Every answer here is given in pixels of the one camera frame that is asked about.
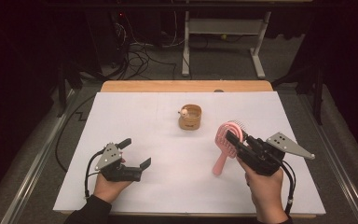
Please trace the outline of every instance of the pink hairbrush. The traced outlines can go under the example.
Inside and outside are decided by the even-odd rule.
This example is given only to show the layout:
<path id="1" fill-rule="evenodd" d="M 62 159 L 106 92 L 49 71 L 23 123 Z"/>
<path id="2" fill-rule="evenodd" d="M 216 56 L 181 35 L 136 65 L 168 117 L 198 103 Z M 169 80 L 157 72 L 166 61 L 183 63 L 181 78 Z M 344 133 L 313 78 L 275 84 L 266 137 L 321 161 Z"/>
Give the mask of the pink hairbrush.
<path id="1" fill-rule="evenodd" d="M 222 150 L 222 153 L 220 154 L 212 169 L 214 175 L 221 175 L 227 157 L 234 158 L 237 154 L 235 147 L 226 139 L 226 134 L 228 131 L 234 133 L 241 142 L 243 140 L 243 130 L 237 122 L 229 121 L 219 127 L 214 142 L 217 144 L 220 150 Z"/>

